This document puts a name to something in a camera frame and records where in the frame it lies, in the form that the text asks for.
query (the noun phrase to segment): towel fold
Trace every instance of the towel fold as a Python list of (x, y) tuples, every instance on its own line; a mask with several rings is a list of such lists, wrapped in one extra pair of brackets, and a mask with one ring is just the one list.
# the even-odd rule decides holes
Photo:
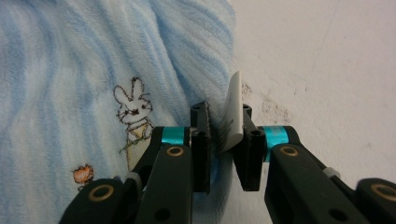
[[(78, 188), (125, 177), (120, 150), (189, 126), (193, 104), (219, 122), (233, 24), (225, 0), (0, 1), (0, 223), (58, 222)], [(196, 222), (219, 221), (205, 209)]]

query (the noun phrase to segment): rabbit illustration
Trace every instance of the rabbit illustration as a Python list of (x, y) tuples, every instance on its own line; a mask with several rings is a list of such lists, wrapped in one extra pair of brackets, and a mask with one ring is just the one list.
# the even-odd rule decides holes
[(151, 137), (153, 125), (148, 115), (152, 111), (152, 105), (144, 96), (144, 85), (138, 77), (132, 78), (131, 95), (121, 86), (114, 88), (114, 97), (120, 104), (117, 117), (120, 122), (128, 125), (125, 130), (127, 140), (124, 149)]

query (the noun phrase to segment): white wall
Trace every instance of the white wall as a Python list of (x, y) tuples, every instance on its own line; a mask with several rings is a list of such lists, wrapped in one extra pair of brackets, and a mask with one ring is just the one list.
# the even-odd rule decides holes
[[(396, 1), (230, 2), (232, 72), (250, 87), (255, 124), (293, 126), (353, 189), (396, 182)], [(263, 194), (234, 173), (222, 222), (270, 223)]]

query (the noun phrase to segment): screw hole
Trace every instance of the screw hole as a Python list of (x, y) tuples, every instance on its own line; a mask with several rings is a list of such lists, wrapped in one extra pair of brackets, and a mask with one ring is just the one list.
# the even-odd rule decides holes
[(329, 214), (338, 221), (342, 221), (342, 222), (347, 221), (347, 215), (341, 210), (330, 209)]
[(171, 212), (168, 209), (162, 208), (155, 212), (155, 219), (158, 221), (166, 221), (171, 216)]
[(282, 147), (280, 151), (287, 156), (297, 156), (298, 151), (294, 147)]
[(174, 157), (182, 155), (183, 152), (184, 150), (181, 147), (170, 147), (166, 150), (166, 154), (168, 156), (174, 156)]
[(396, 189), (384, 184), (373, 184), (371, 189), (378, 196), (389, 201), (396, 202)]
[(109, 198), (113, 194), (113, 192), (113, 186), (108, 184), (100, 185), (91, 190), (88, 198), (93, 202), (99, 203)]

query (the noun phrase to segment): blue striped towel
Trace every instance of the blue striped towel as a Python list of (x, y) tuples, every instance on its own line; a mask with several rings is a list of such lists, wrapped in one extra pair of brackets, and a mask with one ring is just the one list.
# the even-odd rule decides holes
[[(58, 222), (78, 188), (123, 179), (126, 142), (189, 126), (193, 104), (217, 120), (233, 23), (225, 0), (1, 0), (0, 223)], [(219, 221), (216, 200), (195, 200), (194, 221)]]

